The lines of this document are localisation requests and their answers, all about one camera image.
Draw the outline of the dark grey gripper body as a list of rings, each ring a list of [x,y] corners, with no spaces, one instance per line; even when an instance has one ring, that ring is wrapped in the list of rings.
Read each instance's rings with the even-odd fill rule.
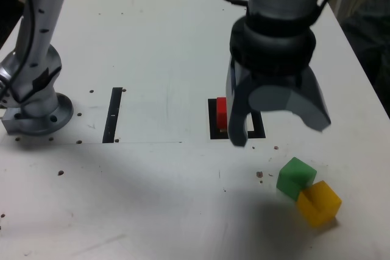
[[[264,67],[260,63],[236,62],[236,89],[254,90],[263,85],[302,86],[305,69],[299,71],[279,70],[276,66]]]

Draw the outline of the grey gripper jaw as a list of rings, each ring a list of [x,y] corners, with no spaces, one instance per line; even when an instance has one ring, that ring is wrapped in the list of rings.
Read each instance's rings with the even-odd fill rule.
[[[249,96],[256,88],[251,72],[234,58],[230,59],[225,96],[227,101],[227,132],[235,147],[245,147],[248,140],[246,119],[252,107]]]
[[[331,124],[321,88],[311,68],[305,69],[302,86],[263,85],[249,96],[256,111],[289,111],[318,132]]]

